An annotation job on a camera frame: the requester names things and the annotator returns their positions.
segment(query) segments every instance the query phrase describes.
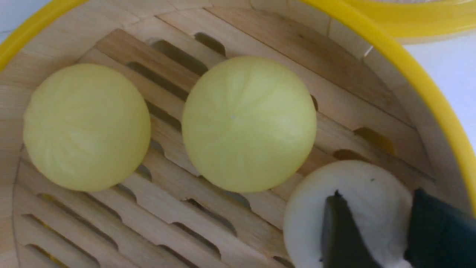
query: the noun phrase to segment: bamboo steamer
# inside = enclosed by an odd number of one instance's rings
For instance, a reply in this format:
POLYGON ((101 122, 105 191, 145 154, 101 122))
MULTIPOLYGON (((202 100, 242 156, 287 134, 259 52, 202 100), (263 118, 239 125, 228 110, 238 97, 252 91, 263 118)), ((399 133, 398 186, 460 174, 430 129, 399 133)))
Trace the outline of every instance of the bamboo steamer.
POLYGON ((286 200, 304 176, 343 159, 379 165, 410 190, 423 187, 470 212, 474 153, 439 90, 400 45, 348 5, 312 4, 54 1, 20 27, 0 47, 0 65, 9 61, 0 72, 0 266, 292 267, 282 235, 286 200), (180 133, 184 101, 200 75, 240 55, 296 72, 318 121, 315 146, 296 174, 243 195, 202 178, 180 133), (54 185, 22 147, 31 93, 78 62, 124 74, 150 111, 143 164, 102 192, 54 185))

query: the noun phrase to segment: steamed bun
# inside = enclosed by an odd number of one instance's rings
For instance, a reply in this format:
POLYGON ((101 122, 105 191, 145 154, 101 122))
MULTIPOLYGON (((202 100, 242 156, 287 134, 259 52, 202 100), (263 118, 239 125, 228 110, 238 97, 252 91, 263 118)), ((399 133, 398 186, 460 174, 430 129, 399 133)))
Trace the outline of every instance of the steamed bun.
POLYGON ((52 182, 78 191, 120 183, 138 167, 150 141, 144 99, 119 72, 77 64, 46 79, 24 114, 31 161, 52 182))
POLYGON ((237 57, 204 74, 182 116, 185 148, 197 170, 232 192, 258 192, 286 181, 316 137, 306 85, 286 66, 237 57))

